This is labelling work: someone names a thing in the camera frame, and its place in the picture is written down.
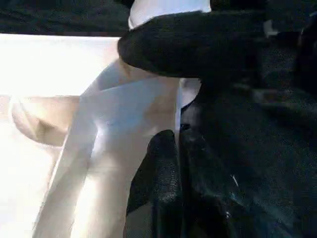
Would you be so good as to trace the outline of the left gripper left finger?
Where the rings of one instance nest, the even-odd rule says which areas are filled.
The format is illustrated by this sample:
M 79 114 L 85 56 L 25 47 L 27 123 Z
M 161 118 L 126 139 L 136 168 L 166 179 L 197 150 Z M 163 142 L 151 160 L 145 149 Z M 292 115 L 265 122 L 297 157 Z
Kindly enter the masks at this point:
M 129 192 L 125 238 L 180 238 L 183 195 L 174 133 L 163 130 L 148 143 Z

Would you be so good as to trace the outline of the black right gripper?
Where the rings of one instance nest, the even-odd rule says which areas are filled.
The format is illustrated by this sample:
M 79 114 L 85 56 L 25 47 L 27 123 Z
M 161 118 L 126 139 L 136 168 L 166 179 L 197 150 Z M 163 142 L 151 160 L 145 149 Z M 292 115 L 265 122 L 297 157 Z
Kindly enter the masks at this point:
M 260 85 L 317 95 L 317 2 L 266 0 Z

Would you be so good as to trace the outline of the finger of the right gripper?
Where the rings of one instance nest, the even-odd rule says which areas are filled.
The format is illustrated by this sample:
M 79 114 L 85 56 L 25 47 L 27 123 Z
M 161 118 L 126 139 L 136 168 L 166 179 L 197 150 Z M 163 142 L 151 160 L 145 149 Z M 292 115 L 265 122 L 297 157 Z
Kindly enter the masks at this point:
M 169 77 L 259 77 L 262 10 L 186 12 L 156 16 L 118 41 L 128 65 Z

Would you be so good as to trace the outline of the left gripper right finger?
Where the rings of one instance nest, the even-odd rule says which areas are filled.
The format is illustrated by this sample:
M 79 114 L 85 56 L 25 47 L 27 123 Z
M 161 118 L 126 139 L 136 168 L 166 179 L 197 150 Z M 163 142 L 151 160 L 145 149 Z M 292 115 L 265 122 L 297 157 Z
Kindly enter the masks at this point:
M 180 133 L 180 149 L 186 162 L 191 236 L 252 237 L 252 217 L 244 207 L 244 197 L 218 154 L 193 129 Z

